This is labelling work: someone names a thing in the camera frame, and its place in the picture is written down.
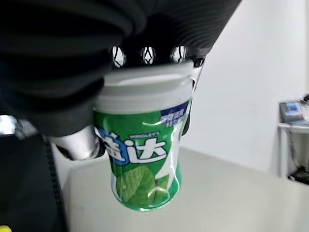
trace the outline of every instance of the white bottle lid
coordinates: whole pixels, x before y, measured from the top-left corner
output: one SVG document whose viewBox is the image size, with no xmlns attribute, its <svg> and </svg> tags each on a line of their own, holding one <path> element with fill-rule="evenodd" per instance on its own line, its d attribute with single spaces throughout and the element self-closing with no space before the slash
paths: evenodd
<svg viewBox="0 0 309 232">
<path fill-rule="evenodd" d="M 104 76 L 95 110 L 138 114 L 168 109 L 192 96 L 193 62 L 118 69 Z"/>
</svg>

